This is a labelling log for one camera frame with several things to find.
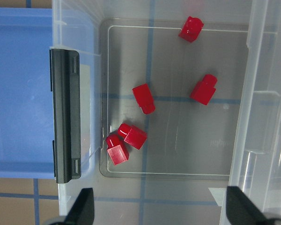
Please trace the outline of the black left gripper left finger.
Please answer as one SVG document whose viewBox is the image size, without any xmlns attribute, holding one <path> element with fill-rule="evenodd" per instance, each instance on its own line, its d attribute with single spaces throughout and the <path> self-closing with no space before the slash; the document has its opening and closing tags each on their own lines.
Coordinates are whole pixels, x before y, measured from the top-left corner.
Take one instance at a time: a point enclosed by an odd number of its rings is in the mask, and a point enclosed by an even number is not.
<svg viewBox="0 0 281 225">
<path fill-rule="evenodd" d="M 93 188 L 83 188 L 66 216 L 48 219 L 46 225 L 92 225 L 95 219 Z"/>
</svg>

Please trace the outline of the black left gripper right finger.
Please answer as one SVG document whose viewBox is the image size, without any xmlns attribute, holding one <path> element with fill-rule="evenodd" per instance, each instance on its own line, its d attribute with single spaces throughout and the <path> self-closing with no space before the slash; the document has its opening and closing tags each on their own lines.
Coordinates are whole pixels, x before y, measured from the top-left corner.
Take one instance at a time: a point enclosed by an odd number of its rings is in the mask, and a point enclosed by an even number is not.
<svg viewBox="0 0 281 225">
<path fill-rule="evenodd" d="M 226 217 L 231 225 L 281 225 L 281 217 L 267 218 L 237 186 L 226 189 Z"/>
</svg>

